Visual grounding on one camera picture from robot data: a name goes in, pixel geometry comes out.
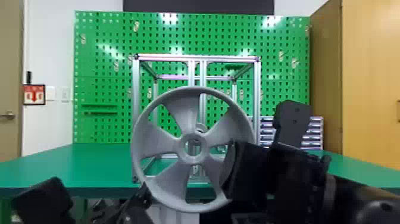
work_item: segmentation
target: wall outlet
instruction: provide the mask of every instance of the wall outlet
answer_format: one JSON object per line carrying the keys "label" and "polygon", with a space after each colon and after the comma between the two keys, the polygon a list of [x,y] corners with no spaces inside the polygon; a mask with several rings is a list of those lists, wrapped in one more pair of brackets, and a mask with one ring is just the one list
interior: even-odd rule
{"label": "wall outlet", "polygon": [[63,86],[61,88],[61,102],[70,102],[71,101],[71,88],[68,86]]}

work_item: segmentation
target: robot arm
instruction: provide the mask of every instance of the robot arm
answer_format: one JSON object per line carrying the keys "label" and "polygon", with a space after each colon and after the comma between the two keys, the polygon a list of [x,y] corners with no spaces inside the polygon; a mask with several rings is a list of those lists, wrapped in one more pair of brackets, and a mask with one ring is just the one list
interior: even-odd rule
{"label": "robot arm", "polygon": [[332,176],[327,173],[330,157],[299,150],[309,120],[309,106],[285,101],[276,110],[277,132],[270,149],[233,144],[221,177],[225,195],[261,204],[273,198],[264,223],[398,223],[400,197]]}

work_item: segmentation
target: wooden cabinet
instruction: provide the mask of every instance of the wooden cabinet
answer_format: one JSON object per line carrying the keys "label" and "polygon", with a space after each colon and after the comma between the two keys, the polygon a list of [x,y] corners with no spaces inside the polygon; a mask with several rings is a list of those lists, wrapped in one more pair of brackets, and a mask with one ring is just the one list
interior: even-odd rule
{"label": "wooden cabinet", "polygon": [[400,170],[399,12],[400,0],[329,0],[311,16],[310,84],[326,150]]}

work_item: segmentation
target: light switch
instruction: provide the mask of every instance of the light switch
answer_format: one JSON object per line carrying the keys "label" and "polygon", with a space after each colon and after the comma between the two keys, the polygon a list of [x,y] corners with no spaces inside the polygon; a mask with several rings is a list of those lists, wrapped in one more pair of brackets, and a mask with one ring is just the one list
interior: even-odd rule
{"label": "light switch", "polygon": [[55,87],[46,86],[46,101],[55,101]]}
{"label": "light switch", "polygon": [[61,102],[70,102],[71,100],[71,88],[63,86],[61,88]]}

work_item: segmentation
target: white wall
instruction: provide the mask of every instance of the white wall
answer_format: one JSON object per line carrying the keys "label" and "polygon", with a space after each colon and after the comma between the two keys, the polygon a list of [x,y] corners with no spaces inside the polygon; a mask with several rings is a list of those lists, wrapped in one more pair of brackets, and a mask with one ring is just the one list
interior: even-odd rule
{"label": "white wall", "polygon": [[61,102],[60,91],[73,85],[74,10],[122,11],[123,0],[25,0],[25,4],[24,71],[32,71],[33,83],[57,90],[56,101],[24,107],[22,155],[30,155],[72,143],[72,102]]}
{"label": "white wall", "polygon": [[275,15],[310,16],[327,0],[275,0]]}

